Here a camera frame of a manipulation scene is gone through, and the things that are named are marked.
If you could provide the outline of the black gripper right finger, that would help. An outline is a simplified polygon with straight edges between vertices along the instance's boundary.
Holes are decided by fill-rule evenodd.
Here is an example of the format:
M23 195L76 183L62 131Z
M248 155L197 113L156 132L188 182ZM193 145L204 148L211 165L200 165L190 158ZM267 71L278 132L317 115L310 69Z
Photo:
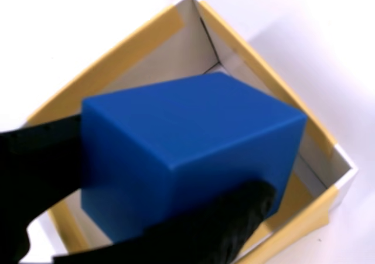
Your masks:
M100 249L58 256L54 263L232 263L265 220L276 190L249 181L214 200Z

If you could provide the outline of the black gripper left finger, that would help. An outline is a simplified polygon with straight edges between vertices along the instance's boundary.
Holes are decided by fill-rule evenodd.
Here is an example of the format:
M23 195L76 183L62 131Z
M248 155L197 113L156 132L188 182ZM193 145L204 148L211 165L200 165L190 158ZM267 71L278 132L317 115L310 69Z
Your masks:
M1 263L29 251L26 228L80 188L79 115L1 133Z

